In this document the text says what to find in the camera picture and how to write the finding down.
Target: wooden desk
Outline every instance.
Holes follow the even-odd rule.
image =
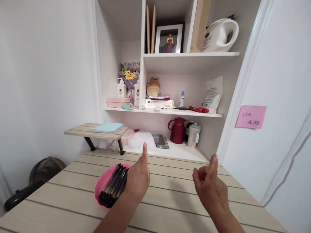
[[[140,155],[87,151],[0,219],[0,232],[91,233],[106,215],[94,198],[98,177]],[[203,162],[149,156],[150,186],[126,232],[217,233],[196,194],[193,168]],[[222,166],[230,208],[246,232],[287,232]]]

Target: makeup brush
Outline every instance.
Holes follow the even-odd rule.
[[[106,191],[107,187],[109,187],[109,185],[111,184],[111,182],[112,182],[112,180],[113,180],[113,177],[114,177],[114,175],[116,174],[116,171],[119,169],[120,166],[121,166],[121,164],[119,163],[119,164],[116,166],[116,168],[114,169],[114,171],[113,171],[113,173],[112,173],[112,175],[111,175],[111,177],[110,177],[108,183],[106,184],[106,186],[104,187],[104,189],[100,192],[100,194],[99,194],[99,196],[98,196],[99,198],[100,198],[101,196],[104,195],[104,192]]]
[[[110,185],[107,186],[107,188],[105,189],[104,195],[102,195],[102,197],[100,198],[100,203],[102,205],[104,204],[105,200],[108,198],[111,187],[114,185],[114,182],[118,179],[119,174],[122,173],[123,170],[124,170],[123,166],[120,166],[119,169],[116,171]]]
[[[99,195],[99,201],[102,204],[104,202],[104,199],[106,199],[108,191],[110,190],[110,187],[113,185],[114,181],[117,179],[118,174],[123,170],[123,166],[120,164],[119,167],[115,170],[115,172],[111,175],[106,187],[103,190],[103,194]]]
[[[118,184],[118,181],[120,179],[120,175],[124,172],[125,167],[122,167],[120,172],[116,175],[116,177],[111,182],[111,185],[109,187],[109,190],[107,191],[105,197],[103,198],[103,205],[106,206],[108,203],[108,200],[111,198],[111,193],[113,192],[114,188]]]
[[[116,203],[116,201],[118,200],[118,198],[120,197],[120,195],[124,192],[124,190],[125,190],[125,187],[126,187],[126,181],[127,181],[127,171],[126,171],[126,174],[125,174],[125,176],[124,176],[124,178],[123,178],[123,181],[122,181],[122,183],[121,183],[121,185],[120,185],[120,189],[119,189],[119,191],[118,191],[118,193],[117,193],[117,196],[116,196],[116,198],[115,198],[115,200],[114,200],[114,203],[112,204],[112,205],[114,205],[115,203]]]
[[[127,177],[127,172],[128,172],[128,169],[126,169],[124,171],[124,173],[122,174],[122,176],[118,182],[118,185],[116,186],[115,190],[111,194],[111,198],[108,201],[107,208],[111,208],[114,205],[114,203],[117,201],[116,197],[117,197],[118,193],[120,192],[120,190],[122,189],[122,186],[123,186],[124,181],[125,181],[125,177]]]

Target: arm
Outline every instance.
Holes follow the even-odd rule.
[[[143,199],[149,183],[147,145],[144,143],[143,155],[129,169],[124,192],[93,233],[123,233]]]
[[[196,168],[193,181],[200,201],[219,233],[245,233],[230,211],[228,187],[217,177],[218,158],[213,155],[209,166]]]

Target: blue notepad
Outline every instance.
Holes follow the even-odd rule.
[[[120,123],[104,123],[92,129],[93,132],[114,134],[121,129],[124,124]]]

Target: yellow flower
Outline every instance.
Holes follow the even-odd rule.
[[[126,74],[125,74],[125,78],[128,79],[128,80],[133,79],[134,76],[135,76],[134,73],[126,73]]]

